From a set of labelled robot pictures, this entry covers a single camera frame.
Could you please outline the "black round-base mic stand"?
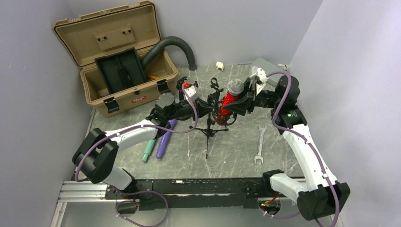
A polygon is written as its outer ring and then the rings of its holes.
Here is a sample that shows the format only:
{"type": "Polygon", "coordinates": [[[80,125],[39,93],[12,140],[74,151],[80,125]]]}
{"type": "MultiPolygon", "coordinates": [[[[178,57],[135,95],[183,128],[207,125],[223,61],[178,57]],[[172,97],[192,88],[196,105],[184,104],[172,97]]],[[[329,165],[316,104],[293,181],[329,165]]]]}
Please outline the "black round-base mic stand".
{"type": "Polygon", "coordinates": [[[198,112],[196,110],[196,99],[199,98],[199,92],[195,84],[190,84],[187,77],[183,77],[177,81],[177,89],[179,91],[179,102],[175,105],[176,117],[179,121],[192,119],[198,120],[198,112]]]}

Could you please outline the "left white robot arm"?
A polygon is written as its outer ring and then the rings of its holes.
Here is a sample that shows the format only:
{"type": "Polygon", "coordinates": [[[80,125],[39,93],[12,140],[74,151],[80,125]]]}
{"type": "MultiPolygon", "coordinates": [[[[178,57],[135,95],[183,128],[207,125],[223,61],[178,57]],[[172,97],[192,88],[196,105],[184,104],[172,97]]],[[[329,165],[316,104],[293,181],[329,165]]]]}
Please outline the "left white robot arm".
{"type": "Polygon", "coordinates": [[[170,120],[192,118],[196,122],[213,110],[211,104],[195,96],[186,95],[177,103],[172,94],[165,93],[159,97],[151,114],[137,124],[114,131],[94,128],[72,158],[76,166],[75,180],[82,181],[78,176],[82,172],[93,184],[106,183],[116,188],[123,198],[131,198],[137,191],[137,181],[129,172],[114,165],[118,151],[173,132],[170,120]]]}

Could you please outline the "black tripod shock-mount stand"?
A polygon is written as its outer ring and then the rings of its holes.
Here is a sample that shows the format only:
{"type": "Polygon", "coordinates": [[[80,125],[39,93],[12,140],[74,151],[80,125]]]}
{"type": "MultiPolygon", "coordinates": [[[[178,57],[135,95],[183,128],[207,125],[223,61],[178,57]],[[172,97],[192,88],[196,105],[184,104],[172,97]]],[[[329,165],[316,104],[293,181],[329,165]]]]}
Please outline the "black tripod shock-mount stand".
{"type": "Polygon", "coordinates": [[[218,125],[229,126],[236,121],[236,114],[225,109],[225,106],[237,100],[238,96],[230,95],[229,93],[227,93],[222,100],[218,100],[216,94],[208,95],[207,101],[212,106],[211,116],[218,125]]]}

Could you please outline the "black tripod mic stand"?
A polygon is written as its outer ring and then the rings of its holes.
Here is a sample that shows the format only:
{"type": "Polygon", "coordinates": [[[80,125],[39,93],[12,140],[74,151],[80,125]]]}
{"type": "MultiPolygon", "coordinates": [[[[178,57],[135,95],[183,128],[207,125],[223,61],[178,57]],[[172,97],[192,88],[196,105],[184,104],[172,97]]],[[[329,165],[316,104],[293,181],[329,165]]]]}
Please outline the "black tripod mic stand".
{"type": "Polygon", "coordinates": [[[217,123],[217,117],[219,112],[219,105],[222,103],[219,99],[220,94],[224,91],[223,88],[219,88],[218,80],[216,78],[212,78],[210,80],[210,87],[215,90],[214,93],[211,93],[207,97],[207,103],[211,106],[212,110],[208,112],[207,118],[207,127],[205,129],[200,129],[197,127],[190,126],[190,129],[195,129],[201,131],[206,136],[206,149],[205,149],[205,159],[208,159],[208,148],[209,148],[209,138],[214,137],[217,132],[220,131],[228,131],[228,128],[214,130],[211,127],[217,123]]]}

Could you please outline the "red microphone silver grille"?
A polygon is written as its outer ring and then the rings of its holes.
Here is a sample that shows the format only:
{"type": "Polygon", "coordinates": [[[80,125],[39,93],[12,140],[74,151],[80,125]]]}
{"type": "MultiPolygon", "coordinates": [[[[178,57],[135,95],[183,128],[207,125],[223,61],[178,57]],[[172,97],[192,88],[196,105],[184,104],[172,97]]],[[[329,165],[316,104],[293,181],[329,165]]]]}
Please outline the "red microphone silver grille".
{"type": "Polygon", "coordinates": [[[240,79],[232,79],[228,83],[227,94],[223,100],[222,106],[218,112],[217,123],[223,125],[227,122],[232,111],[225,109],[225,106],[236,101],[244,89],[244,84],[240,79]]]}

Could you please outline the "purple microphone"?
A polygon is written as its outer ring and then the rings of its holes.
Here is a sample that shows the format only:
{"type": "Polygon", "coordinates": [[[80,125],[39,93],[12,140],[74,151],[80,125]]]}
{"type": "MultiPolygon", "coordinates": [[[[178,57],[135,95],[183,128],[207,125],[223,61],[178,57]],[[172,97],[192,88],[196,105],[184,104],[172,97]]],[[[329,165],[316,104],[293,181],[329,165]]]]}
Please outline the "purple microphone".
{"type": "Polygon", "coordinates": [[[173,134],[172,132],[167,131],[161,137],[160,143],[159,143],[158,148],[157,148],[157,153],[156,153],[156,158],[157,159],[162,159],[163,158],[163,156],[165,154],[165,151],[166,151],[166,148],[167,148],[167,145],[168,145],[168,143],[170,141],[170,138],[171,138],[172,134],[173,134]]]}

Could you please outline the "mint green microphone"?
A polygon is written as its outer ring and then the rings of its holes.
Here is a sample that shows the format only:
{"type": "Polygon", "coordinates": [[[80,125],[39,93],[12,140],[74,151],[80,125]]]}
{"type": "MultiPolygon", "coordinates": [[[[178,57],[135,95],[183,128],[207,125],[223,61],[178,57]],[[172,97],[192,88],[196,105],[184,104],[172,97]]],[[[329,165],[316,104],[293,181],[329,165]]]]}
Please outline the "mint green microphone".
{"type": "Polygon", "coordinates": [[[148,161],[148,158],[151,156],[152,151],[154,149],[155,143],[157,140],[149,140],[145,146],[145,150],[143,152],[143,158],[142,161],[146,163],[148,161]]]}

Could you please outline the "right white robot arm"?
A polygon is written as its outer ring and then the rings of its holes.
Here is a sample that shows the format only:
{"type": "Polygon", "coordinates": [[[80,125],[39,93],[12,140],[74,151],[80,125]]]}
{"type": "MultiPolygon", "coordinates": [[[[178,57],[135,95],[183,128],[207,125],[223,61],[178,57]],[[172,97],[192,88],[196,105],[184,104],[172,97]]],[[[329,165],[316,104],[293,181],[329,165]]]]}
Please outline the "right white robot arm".
{"type": "Polygon", "coordinates": [[[255,107],[269,108],[271,122],[295,154],[305,182],[289,177],[282,170],[271,170],[262,175],[261,192],[266,196],[282,194],[291,199],[306,220],[318,221],[332,216],[336,223],[350,188],[347,183],[338,181],[315,146],[307,120],[297,106],[299,82],[293,76],[283,75],[270,91],[264,88],[266,78],[266,75],[260,75],[248,78],[246,82],[231,80],[218,123],[226,123],[231,114],[245,115],[255,107]]]}

